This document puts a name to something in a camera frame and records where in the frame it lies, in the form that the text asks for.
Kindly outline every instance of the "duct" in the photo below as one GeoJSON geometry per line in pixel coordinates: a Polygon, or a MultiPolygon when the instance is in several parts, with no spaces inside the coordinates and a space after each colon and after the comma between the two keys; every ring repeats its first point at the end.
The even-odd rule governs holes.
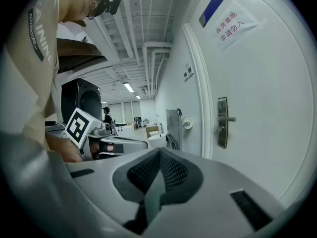
{"type": "Polygon", "coordinates": [[[172,47],[172,43],[169,42],[145,42],[143,43],[142,46],[142,52],[143,52],[143,60],[144,60],[144,67],[145,67],[145,76],[147,79],[147,84],[148,84],[148,90],[150,92],[150,81],[149,81],[149,68],[148,68],[148,47],[167,47],[167,48],[171,48],[172,47]]]}
{"type": "Polygon", "coordinates": [[[170,53],[169,49],[154,49],[151,52],[151,97],[153,99],[153,85],[154,85],[154,66],[155,66],[155,54],[156,53],[170,53]]]}
{"type": "Polygon", "coordinates": [[[167,60],[167,58],[163,58],[161,61],[160,61],[160,63],[159,63],[159,66],[158,66],[158,72],[157,72],[157,79],[156,79],[156,86],[157,86],[157,90],[155,91],[155,97],[154,97],[154,99],[157,97],[157,93],[158,93],[158,79],[159,79],[159,72],[160,72],[160,69],[162,68],[162,65],[163,65],[163,62],[164,62],[164,60],[167,60]]]}

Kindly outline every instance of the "door handle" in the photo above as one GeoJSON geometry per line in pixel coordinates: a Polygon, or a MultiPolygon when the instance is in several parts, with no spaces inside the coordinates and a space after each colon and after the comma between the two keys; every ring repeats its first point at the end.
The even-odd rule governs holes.
{"type": "Polygon", "coordinates": [[[218,121],[237,121],[236,117],[218,117],[218,121]]]}
{"type": "Polygon", "coordinates": [[[227,148],[228,142],[228,128],[230,121],[237,121],[236,117],[228,116],[228,102],[227,97],[218,99],[218,145],[222,148],[227,148]]]}

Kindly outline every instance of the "sign on door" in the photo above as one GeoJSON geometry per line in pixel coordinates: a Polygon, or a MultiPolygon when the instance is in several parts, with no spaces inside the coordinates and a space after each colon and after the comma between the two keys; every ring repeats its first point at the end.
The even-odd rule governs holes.
{"type": "Polygon", "coordinates": [[[244,36],[258,22],[239,3],[233,2],[211,29],[211,35],[220,51],[244,36]]]}

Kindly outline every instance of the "black patch on shirt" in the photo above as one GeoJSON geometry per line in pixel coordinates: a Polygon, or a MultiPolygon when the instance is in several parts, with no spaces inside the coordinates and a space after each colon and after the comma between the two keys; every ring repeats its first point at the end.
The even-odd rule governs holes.
{"type": "Polygon", "coordinates": [[[31,10],[29,10],[28,12],[28,20],[29,20],[29,36],[33,45],[33,49],[35,51],[35,53],[37,54],[38,58],[43,62],[44,56],[41,52],[41,50],[39,49],[38,43],[36,41],[35,38],[35,34],[33,31],[34,28],[34,14],[33,14],[33,8],[31,10]]]}

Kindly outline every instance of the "black slot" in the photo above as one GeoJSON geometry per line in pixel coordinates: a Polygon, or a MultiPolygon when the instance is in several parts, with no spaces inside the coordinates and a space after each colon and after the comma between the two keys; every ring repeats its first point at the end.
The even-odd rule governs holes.
{"type": "Polygon", "coordinates": [[[230,195],[255,231],[272,221],[244,190],[233,192],[230,195]]]}
{"type": "Polygon", "coordinates": [[[72,178],[82,177],[91,173],[94,173],[95,171],[92,169],[83,169],[79,171],[70,172],[70,175],[72,178]]]}

